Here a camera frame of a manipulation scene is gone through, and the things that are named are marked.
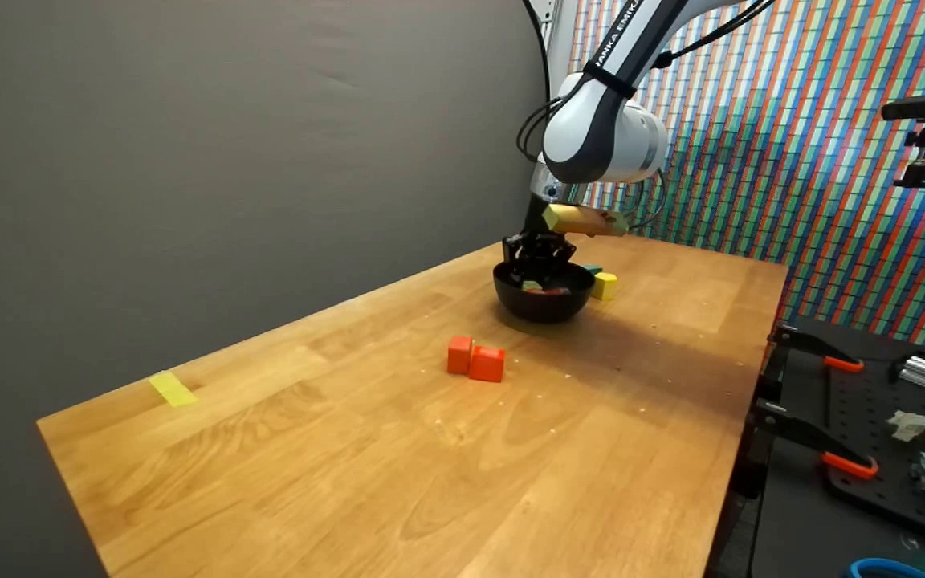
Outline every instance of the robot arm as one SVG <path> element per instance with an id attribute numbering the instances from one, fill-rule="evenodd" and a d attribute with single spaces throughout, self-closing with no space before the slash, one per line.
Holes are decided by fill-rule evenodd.
<path id="1" fill-rule="evenodd" d="M 671 37 L 742 0 L 625 0 L 606 40 L 578 76 L 550 103 L 541 162 L 562 183 L 639 183 L 666 167 L 662 121 L 630 103 Z"/>

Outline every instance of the gray wall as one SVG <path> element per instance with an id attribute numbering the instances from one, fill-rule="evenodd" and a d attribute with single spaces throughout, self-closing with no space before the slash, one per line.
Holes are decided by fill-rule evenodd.
<path id="1" fill-rule="evenodd" d="M 0 0 L 0 576 L 95 573 L 35 418 L 519 225 L 519 5 Z"/>

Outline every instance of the wooden table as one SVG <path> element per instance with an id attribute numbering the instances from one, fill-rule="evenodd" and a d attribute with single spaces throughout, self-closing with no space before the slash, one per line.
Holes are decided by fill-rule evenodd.
<path id="1" fill-rule="evenodd" d="M 578 240 L 618 276 L 506 319 L 496 248 L 38 422 L 112 576 L 703 576 L 784 267 Z M 447 375 L 454 335 L 506 346 Z"/>

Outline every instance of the workbench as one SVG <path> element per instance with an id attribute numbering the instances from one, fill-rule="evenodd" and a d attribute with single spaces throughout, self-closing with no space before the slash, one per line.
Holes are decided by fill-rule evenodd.
<path id="1" fill-rule="evenodd" d="M 916 345 L 875 337 L 829 323 L 796 323 L 796 329 L 849 351 L 867 363 L 859 378 L 890 390 L 890 365 Z M 826 426 L 829 391 L 816 355 L 789 355 L 780 404 L 804 422 Z M 831 493 L 816 451 L 775 441 L 768 482 L 757 509 L 750 578 L 816 578 L 845 576 L 855 558 L 900 558 L 925 573 L 925 532 L 885 512 Z"/>
<path id="2" fill-rule="evenodd" d="M 785 270 L 578 238 L 526 325 L 496 245 L 38 422 L 110 576 L 703 576 Z M 450 375 L 447 341 L 506 351 Z"/>

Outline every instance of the cable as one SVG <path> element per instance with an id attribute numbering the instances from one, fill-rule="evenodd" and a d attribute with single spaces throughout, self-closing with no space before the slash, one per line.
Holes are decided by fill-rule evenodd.
<path id="1" fill-rule="evenodd" d="M 742 10 L 737 15 L 732 15 L 730 24 L 721 24 L 719 30 L 707 32 L 703 40 L 685 44 L 682 53 L 659 53 L 654 56 L 654 68 L 669 68 L 675 65 L 678 58 L 742 30 L 744 24 L 750 24 L 757 13 L 765 13 L 775 0 L 753 0 L 749 10 Z"/>
<path id="2" fill-rule="evenodd" d="M 545 83 L 545 99 L 552 99 L 552 81 L 550 81 L 550 53 L 545 53 L 545 40 L 538 37 L 538 21 L 537 21 L 537 13 L 533 13 L 533 7 L 528 7 L 528 0 L 523 0 L 523 10 L 526 10 L 526 21 L 528 21 L 528 27 L 533 27 L 533 37 L 537 37 L 537 53 L 538 53 L 538 72 L 541 72 L 541 83 Z"/>
<path id="3" fill-rule="evenodd" d="M 845 573 L 849 578 L 925 578 L 921 570 L 897 562 L 897 558 L 855 558 Z"/>
<path id="4" fill-rule="evenodd" d="M 533 139 L 533 133 L 537 133 L 538 127 L 545 127 L 545 121 L 552 119 L 552 81 L 550 81 L 545 40 L 538 37 L 538 21 L 537 21 L 528 0 L 523 0 L 523 10 L 526 10 L 526 21 L 528 21 L 528 30 L 533 30 L 533 37 L 537 37 L 537 53 L 538 53 L 538 72 L 541 72 L 545 103 L 537 107 L 537 108 L 523 119 L 523 127 L 519 127 L 519 133 L 517 133 L 517 151 L 519 151 L 528 164 L 537 164 L 537 154 L 528 151 L 528 139 Z"/>

